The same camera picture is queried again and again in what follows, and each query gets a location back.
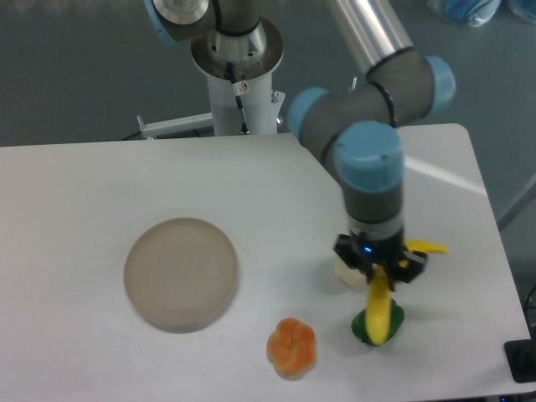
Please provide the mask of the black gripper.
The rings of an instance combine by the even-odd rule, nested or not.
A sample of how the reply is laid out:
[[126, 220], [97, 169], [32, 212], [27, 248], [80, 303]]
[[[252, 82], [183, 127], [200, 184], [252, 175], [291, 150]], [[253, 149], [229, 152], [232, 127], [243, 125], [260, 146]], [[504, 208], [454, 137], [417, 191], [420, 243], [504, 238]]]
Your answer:
[[410, 250], [404, 244], [404, 230], [380, 240], [371, 240], [367, 233], [341, 234], [333, 250], [337, 258], [351, 269], [360, 270], [371, 284], [375, 277], [373, 265], [380, 265], [387, 276], [389, 289], [395, 291], [398, 283], [408, 284], [424, 272], [428, 255], [423, 251]]

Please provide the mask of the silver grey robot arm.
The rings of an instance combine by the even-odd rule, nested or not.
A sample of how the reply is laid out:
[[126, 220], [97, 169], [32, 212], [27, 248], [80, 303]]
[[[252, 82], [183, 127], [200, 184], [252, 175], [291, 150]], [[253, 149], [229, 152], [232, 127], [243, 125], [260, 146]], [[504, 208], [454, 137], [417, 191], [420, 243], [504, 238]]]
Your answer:
[[[209, 84], [217, 136], [274, 134], [281, 96], [271, 75], [283, 55], [278, 29], [257, 1], [149, 1], [161, 37], [191, 43]], [[335, 252], [369, 284], [393, 290], [413, 281], [428, 255], [404, 241], [404, 154], [397, 128], [448, 105], [456, 81], [447, 63], [414, 48], [386, 1], [330, 1], [327, 7], [365, 81], [346, 95], [304, 90], [286, 124], [338, 182], [348, 232]]]

